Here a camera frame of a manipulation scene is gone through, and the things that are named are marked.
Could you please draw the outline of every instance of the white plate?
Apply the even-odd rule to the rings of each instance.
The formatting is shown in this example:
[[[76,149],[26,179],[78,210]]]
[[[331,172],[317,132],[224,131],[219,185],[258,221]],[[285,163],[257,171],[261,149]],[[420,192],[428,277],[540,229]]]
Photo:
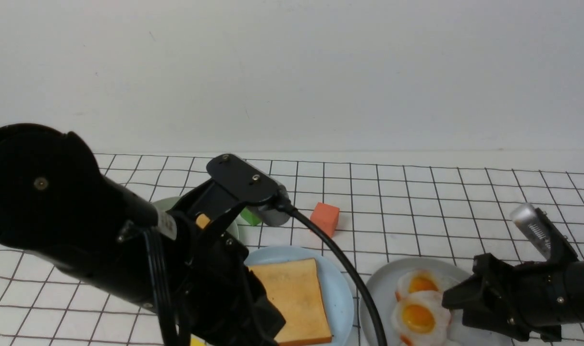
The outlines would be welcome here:
[[[168,197],[168,198],[160,199],[159,201],[152,202],[152,204],[153,204],[153,206],[155,206],[155,208],[158,208],[159,210],[168,211],[176,204],[176,202],[178,202],[179,199],[180,199],[180,197]],[[236,221],[233,221],[230,224],[227,231],[234,238],[243,242],[243,239],[239,238],[240,234],[238,231],[238,225],[236,224]]]
[[[399,334],[392,327],[390,317],[392,311],[397,305],[397,298],[395,297],[395,290],[397,289],[397,281],[403,274],[412,270],[427,269],[446,276],[455,283],[459,283],[469,278],[470,274],[463,269],[455,267],[454,265],[445,263],[443,261],[426,258],[408,258],[393,261],[381,267],[367,282],[367,288],[373,297],[373,301],[377,305],[379,316],[382,318],[386,338],[389,346],[397,346],[401,344]],[[377,337],[373,329],[369,311],[363,301],[360,301],[360,309],[358,311],[358,318],[360,320],[360,327],[364,332],[369,344],[377,346]],[[461,346],[511,346],[511,339],[500,335],[498,333],[484,331],[481,329],[468,328],[462,324],[463,312],[457,310],[454,312],[452,324],[448,329],[448,339],[454,340],[461,344]]]

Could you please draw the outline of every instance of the plate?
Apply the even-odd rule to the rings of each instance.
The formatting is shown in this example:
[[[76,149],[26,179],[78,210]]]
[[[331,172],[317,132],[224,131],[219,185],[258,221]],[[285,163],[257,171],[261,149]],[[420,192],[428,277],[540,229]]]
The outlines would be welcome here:
[[[246,265],[283,263],[314,258],[318,263],[318,278],[326,317],[332,332],[332,342],[321,346],[344,346],[354,323],[354,300],[349,284],[339,269],[319,252],[296,246],[269,246],[255,250],[245,260]]]
[[[153,204],[153,206],[155,206],[155,208],[158,208],[159,210],[168,211],[171,210],[171,208],[173,208],[173,206],[176,204],[176,202],[178,202],[179,199],[180,197],[168,197],[160,199],[159,201],[152,202],[151,204]],[[239,238],[240,234],[238,231],[238,225],[236,221],[232,222],[230,226],[228,226],[227,231],[234,238],[238,239],[241,242],[243,241],[241,238]]]
[[[367,288],[373,297],[373,301],[377,305],[379,316],[382,318],[384,324],[384,331],[388,339],[389,346],[397,346],[401,344],[399,334],[392,327],[390,316],[397,305],[397,298],[395,298],[395,290],[397,289],[397,281],[400,276],[412,270],[428,269],[437,274],[441,274],[450,278],[455,283],[459,283],[469,278],[470,274],[455,267],[454,265],[445,263],[435,259],[425,258],[408,258],[393,261],[381,267],[367,282]],[[358,318],[360,320],[360,328],[367,341],[371,346],[377,346],[377,337],[373,329],[369,311],[363,301],[360,301],[358,310]],[[483,331],[481,329],[468,328],[462,324],[463,311],[457,310],[452,317],[452,324],[448,329],[448,339],[454,340],[461,344],[461,346],[511,346],[509,337],[500,335],[498,333]]]

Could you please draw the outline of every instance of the white wall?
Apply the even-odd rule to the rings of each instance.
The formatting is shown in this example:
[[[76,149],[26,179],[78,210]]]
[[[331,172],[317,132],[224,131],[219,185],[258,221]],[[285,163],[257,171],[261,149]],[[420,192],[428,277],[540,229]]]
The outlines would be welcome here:
[[[584,0],[0,0],[0,125],[96,151],[584,148]]]

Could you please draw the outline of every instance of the label sticker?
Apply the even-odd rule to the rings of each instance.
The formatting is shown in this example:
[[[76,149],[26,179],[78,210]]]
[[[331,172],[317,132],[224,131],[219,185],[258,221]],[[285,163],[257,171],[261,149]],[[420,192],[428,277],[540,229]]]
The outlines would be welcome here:
[[[157,210],[157,228],[164,236],[176,240],[177,225],[175,219],[162,210]]]

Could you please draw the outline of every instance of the green block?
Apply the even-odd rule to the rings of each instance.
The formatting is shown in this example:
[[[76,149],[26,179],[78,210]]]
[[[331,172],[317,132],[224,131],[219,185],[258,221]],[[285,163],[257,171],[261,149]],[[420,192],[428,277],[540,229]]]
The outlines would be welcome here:
[[[257,226],[261,223],[259,217],[255,216],[252,212],[250,212],[247,209],[241,211],[241,217],[252,226]]]

